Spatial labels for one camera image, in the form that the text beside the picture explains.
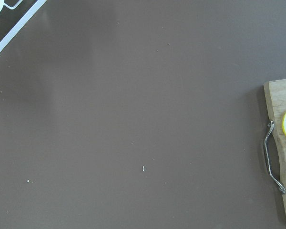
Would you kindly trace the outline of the wooden cutting board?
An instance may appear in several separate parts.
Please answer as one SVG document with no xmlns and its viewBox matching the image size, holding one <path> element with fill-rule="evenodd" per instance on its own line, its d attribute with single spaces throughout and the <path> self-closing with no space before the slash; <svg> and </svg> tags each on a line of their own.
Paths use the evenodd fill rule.
<svg viewBox="0 0 286 229">
<path fill-rule="evenodd" d="M 264 84 L 264 92 L 269 120 L 274 121 L 272 132 L 279 158 L 279 181 L 286 188 L 286 136 L 282 130 L 282 119 L 286 112 L 286 79 L 269 81 Z M 282 195 L 286 215 L 286 194 Z"/>
</svg>

